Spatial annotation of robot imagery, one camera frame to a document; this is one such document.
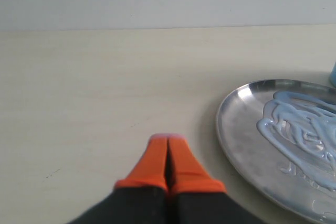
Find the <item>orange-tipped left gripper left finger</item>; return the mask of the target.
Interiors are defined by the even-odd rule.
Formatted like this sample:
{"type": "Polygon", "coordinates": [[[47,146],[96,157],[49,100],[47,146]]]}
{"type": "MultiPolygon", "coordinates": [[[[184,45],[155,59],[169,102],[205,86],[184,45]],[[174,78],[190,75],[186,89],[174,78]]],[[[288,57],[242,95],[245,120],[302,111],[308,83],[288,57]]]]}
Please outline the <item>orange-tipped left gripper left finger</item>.
{"type": "Polygon", "coordinates": [[[71,223],[166,223],[167,136],[150,137],[145,152],[112,193],[71,223]]]}

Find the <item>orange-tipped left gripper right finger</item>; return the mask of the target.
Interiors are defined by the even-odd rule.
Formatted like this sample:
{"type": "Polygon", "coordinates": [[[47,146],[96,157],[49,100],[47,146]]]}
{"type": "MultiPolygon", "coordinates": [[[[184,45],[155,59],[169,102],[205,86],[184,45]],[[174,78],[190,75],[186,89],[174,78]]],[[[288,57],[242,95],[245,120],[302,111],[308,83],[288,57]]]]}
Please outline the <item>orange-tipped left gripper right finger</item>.
{"type": "Polygon", "coordinates": [[[171,166],[170,223],[264,223],[226,194],[211,177],[186,140],[168,137],[171,166]]]}

